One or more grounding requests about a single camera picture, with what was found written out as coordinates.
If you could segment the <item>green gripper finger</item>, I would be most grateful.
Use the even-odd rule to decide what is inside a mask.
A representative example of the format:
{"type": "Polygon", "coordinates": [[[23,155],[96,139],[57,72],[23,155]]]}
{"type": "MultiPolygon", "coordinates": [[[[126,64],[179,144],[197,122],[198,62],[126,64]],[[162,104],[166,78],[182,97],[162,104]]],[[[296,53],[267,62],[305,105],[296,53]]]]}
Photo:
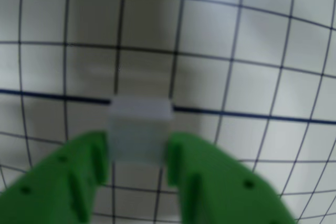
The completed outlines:
{"type": "Polygon", "coordinates": [[[171,135],[167,183],[178,189],[182,223],[295,222],[267,182],[194,134],[171,135]]]}
{"type": "Polygon", "coordinates": [[[81,134],[1,194],[1,223],[89,223],[108,176],[106,133],[81,134]]]}

